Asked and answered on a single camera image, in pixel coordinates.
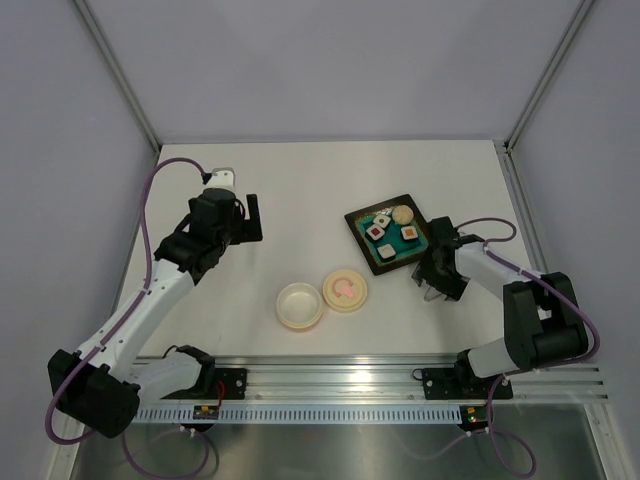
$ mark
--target metal frame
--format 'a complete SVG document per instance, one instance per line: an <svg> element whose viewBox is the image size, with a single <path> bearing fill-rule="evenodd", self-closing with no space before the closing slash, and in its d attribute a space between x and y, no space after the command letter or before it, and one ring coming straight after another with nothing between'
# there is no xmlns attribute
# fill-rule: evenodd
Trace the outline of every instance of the metal frame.
<svg viewBox="0 0 640 480"><path fill-rule="evenodd" d="M149 121L144 110L142 109L142 106L140 105L140 102L138 101L138 98L135 92L131 88L129 81L127 80L127 77L125 76L124 71L120 66L120 62L118 61L118 58L113 52L113 48L111 48L109 40L107 39L107 36L104 34L104 30L100 26L100 22L98 22L98 19L95 13L93 12L92 8L89 6L86 0L69 0L69 1L72 7L74 8L74 10L76 11L76 13L78 14L81 22L87 28L89 36L93 40L94 45L98 49L100 56L105 62L105 66L107 67L107 70L111 74L111 77L115 80L116 85L120 90L120 93L122 94L123 99L129 106L129 109L131 110L131 114L133 115L133 118L138 123L140 130L142 131L144 136L147 138L147 141L149 142L149 145L151 145L151 148L153 149L155 154L159 155L162 144L158 140L155 130L151 125L151 122Z"/></svg>
<svg viewBox="0 0 640 480"><path fill-rule="evenodd" d="M553 80L558 75L560 67L567 58L569 49L574 44L578 34L584 28L589 15L597 3L598 0L581 0L580 4L573 12L567 27L560 37L560 41L551 54L551 58L549 58L549 61L533 88L533 91L529 95L529 98L522 109L522 113L520 113L520 116L516 120L511 133L507 136L505 146L509 154L511 154L524 130L527 128L527 125L529 124L529 121L535 113L538 105L545 98L546 92L551 87Z"/></svg>
<svg viewBox="0 0 640 480"><path fill-rule="evenodd" d="M70 0L82 23L86 26L105 65L116 81L132 115L156 153L162 147L135 92L131 88L89 0ZM528 126L532 115L544 100L560 66L566 60L570 47L586 24L597 0L581 0L544 71L536 82L522 113L518 117L506 141L495 142L496 153L503 170L509 195L514 205L522 236L532 267L546 270L543 249L536 233L535 222L521 176L513 161L513 149ZM133 236L130 253L133 251ZM126 270L120 282L120 290ZM147 363L153 358L140 358ZM227 402L238 406L282 408L287 405L472 405L474 402L426 402L419 382L413 380L413 368L451 365L451 355L424 356L346 356L346 357L260 357L219 358L221 367L243 366L249 370L247 399ZM596 365L575 365L542 370L512 379L514 399L504 403L534 404L583 404L604 466L607 478L633 478L633 471L620 441L618 429L608 405L608 396L599 368ZM66 416L60 416L58 430L65 437L80 434L83 425ZM68 480L78 445L56 447L56 452L46 478Z"/></svg>

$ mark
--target black clamp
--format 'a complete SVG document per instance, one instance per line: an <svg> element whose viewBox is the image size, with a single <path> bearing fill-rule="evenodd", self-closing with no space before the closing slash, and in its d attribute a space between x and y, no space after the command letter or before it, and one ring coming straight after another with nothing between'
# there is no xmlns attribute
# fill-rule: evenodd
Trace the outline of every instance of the black clamp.
<svg viewBox="0 0 640 480"><path fill-rule="evenodd" d="M245 219L244 207L233 192L207 188L189 200L190 212L160 242L155 259L175 263L181 272L189 272L197 285L229 245L262 241L257 195L247 195L247 206L250 218Z"/></svg>
<svg viewBox="0 0 640 480"><path fill-rule="evenodd" d="M411 278L419 287L426 282L447 299L460 300L469 279L460 275L456 269L456 250L463 245L484 240L477 235L461 237L449 217L427 222L425 235L429 245Z"/></svg>
<svg viewBox="0 0 640 480"><path fill-rule="evenodd" d="M164 397L167 400L219 400L216 385L224 385L225 400L244 400L247 389L246 368L217 368L216 359L195 347L185 345L176 352L185 353L202 366L195 385Z"/></svg>

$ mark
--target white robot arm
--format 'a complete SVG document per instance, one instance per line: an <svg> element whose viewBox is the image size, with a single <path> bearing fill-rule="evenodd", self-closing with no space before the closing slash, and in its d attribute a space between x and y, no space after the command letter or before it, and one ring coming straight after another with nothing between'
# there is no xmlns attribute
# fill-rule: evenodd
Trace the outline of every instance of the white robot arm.
<svg viewBox="0 0 640 480"><path fill-rule="evenodd" d="M463 381L528 371L576 358L588 350L580 317L530 278L492 258L497 255L488 252L484 239L459 232L449 217L432 220L427 230L429 246L412 275L419 286L427 284L425 300L440 296L460 300L471 279L504 306L504 336L458 354L456 368ZM566 275L529 273L577 305Z"/></svg>
<svg viewBox="0 0 640 480"><path fill-rule="evenodd" d="M262 240L257 196L247 196L250 218L245 219L244 206L234 193L234 171L217 169L208 176L202 194L189 201L190 213L156 250L149 287L141 284L76 352L58 350L49 361L54 393L74 368L86 362L56 406L108 438L120 434L141 405L177 391L196 386L206 391L212 386L214 359L189 346L160 361L133 367L167 313L218 264L229 245ZM141 290L145 295L138 298ZM122 321L134 302L138 303L131 315L105 341L105 332Z"/></svg>

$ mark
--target round container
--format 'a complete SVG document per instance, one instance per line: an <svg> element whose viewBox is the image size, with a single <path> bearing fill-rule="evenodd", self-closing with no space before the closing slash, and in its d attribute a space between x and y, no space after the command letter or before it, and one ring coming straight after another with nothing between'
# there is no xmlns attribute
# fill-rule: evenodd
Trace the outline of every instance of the round container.
<svg viewBox="0 0 640 480"><path fill-rule="evenodd" d="M338 270L329 275L322 286L327 304L337 312L358 310L367 299L367 282L353 270Z"/></svg>
<svg viewBox="0 0 640 480"><path fill-rule="evenodd" d="M320 293L306 283L286 286L276 300L276 316L285 326L308 330L320 320L323 310Z"/></svg>

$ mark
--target stainless steel surface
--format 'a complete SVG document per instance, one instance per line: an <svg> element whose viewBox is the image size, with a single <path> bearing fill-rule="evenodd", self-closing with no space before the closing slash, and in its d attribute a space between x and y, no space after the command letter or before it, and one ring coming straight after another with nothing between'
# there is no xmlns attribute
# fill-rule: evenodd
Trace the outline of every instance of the stainless steel surface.
<svg viewBox="0 0 640 480"><path fill-rule="evenodd" d="M584 27L585 22L589 17L589 14L593 11L593 7L596 3L598 3L598 0L581 0L578 4L571 20L569 20L567 28L558 42L558 45L547 62L542 75L540 75L540 78L536 82L536 86L533 88L531 95L529 95L522 113L520 113L516 124L508 136L507 151L509 153L513 151L516 143L518 143L518 140L522 136L522 132L527 127L527 124L529 123L529 120L535 112L538 104L544 98L545 92L560 70L562 63L567 56L567 52L571 48L571 45L573 45L573 42L577 38L582 27Z"/></svg>
<svg viewBox="0 0 640 480"><path fill-rule="evenodd" d="M526 439L538 457L539 479L605 479L584 410L579 406L497 406L497 425ZM148 446L165 426L129 428L135 457L153 472L184 475L196 466L202 447L184 434ZM439 451L461 431L449 425L218 425L208 433L219 458L199 478L219 480L277 479L511 479L502 469L488 438L467 439L441 458L416 458ZM502 443L515 468L526 470L528 458L516 445ZM143 478L124 460L120 440L93 437L81 447L74 480Z"/></svg>

